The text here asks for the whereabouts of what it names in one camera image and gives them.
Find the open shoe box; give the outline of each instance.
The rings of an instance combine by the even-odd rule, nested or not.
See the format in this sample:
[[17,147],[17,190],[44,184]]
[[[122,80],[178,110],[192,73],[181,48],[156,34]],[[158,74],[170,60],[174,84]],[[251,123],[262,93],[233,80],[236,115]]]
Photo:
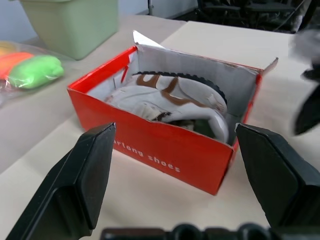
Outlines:
[[[266,69],[165,49],[134,32],[136,46],[99,66],[68,86],[85,130],[116,123],[114,149],[212,195],[218,192],[238,149],[237,123],[245,123]],[[151,122],[108,105],[104,100],[137,72],[196,75],[224,92],[228,112],[228,144],[162,122]]]

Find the green clay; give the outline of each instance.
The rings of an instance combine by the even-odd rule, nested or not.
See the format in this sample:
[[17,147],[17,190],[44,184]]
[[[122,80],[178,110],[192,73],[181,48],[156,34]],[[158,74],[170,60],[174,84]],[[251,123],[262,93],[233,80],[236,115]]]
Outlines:
[[39,55],[15,66],[9,74],[8,81],[16,88],[33,89],[63,76],[64,72],[58,58]]

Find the brown stripe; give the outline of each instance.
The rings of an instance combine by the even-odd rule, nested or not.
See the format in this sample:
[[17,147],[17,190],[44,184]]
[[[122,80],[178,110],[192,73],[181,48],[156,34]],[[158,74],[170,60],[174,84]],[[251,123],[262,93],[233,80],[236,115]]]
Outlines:
[[140,75],[136,80],[136,84],[138,86],[145,86],[156,89],[160,75],[153,75],[149,81],[144,81],[145,76],[145,74]]
[[178,77],[175,77],[170,82],[169,86],[167,88],[163,89],[162,91],[170,94],[175,89],[176,85],[178,84],[178,80],[179,80]]
[[194,105],[200,107],[200,108],[208,108],[208,106],[198,102],[198,101],[195,101],[195,100],[191,100],[191,99],[181,99],[181,98],[177,98],[177,97],[174,97],[172,95],[170,95],[169,93],[167,92],[164,92],[164,91],[161,91],[161,95],[169,100],[171,103],[173,103],[174,105],[177,105],[177,106],[182,106],[182,105],[185,105],[185,104],[188,104],[188,103],[193,103]]

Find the black object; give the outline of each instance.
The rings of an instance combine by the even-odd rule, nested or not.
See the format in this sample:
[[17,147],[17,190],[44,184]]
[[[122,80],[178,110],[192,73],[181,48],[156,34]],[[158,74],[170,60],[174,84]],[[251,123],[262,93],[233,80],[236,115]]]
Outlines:
[[78,240],[96,228],[115,125],[91,129],[47,174],[7,240]]
[[242,19],[241,7],[229,4],[226,0],[197,0],[197,2],[196,13],[208,23],[224,24],[226,20]]
[[[236,134],[249,182],[271,229],[255,224],[245,224],[238,231],[200,231],[189,224],[178,225],[171,232],[107,228],[100,240],[320,239],[320,173],[279,134],[245,124],[237,126]],[[51,169],[7,240],[78,240],[90,236],[108,183],[114,137],[114,124],[83,134]]]
[[295,11],[290,1],[282,3],[282,1],[267,0],[246,0],[244,10],[248,15],[248,22],[251,28],[257,29],[262,14],[290,14]]
[[[315,42],[318,41],[317,36],[314,36],[314,38]],[[293,128],[295,135],[306,133],[320,124],[320,64],[313,63],[312,68],[306,70],[302,76],[319,83],[319,85],[303,103],[297,115]]]
[[207,228],[200,231],[193,225],[181,224],[171,232],[160,228],[105,229],[100,240],[317,240],[320,229],[313,227],[264,228],[245,224],[238,231]]
[[320,173],[279,134],[239,124],[246,173],[271,227],[320,227]]
[[302,23],[299,27],[299,31],[305,29],[308,26],[308,24],[311,22],[312,17],[314,16],[318,5],[319,5],[319,0],[312,0],[310,2],[308,10],[306,11],[304,18],[302,20]]
[[294,134],[300,135],[320,123],[320,85],[304,102],[294,124]]

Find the orange clay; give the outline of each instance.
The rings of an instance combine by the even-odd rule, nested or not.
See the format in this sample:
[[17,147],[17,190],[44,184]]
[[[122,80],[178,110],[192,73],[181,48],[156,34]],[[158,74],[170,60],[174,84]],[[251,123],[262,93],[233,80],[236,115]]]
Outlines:
[[14,43],[8,41],[0,41],[0,57],[6,54],[16,53],[17,47]]
[[0,79],[7,79],[11,70],[17,64],[32,57],[34,57],[34,55],[28,52],[14,52],[0,56]]

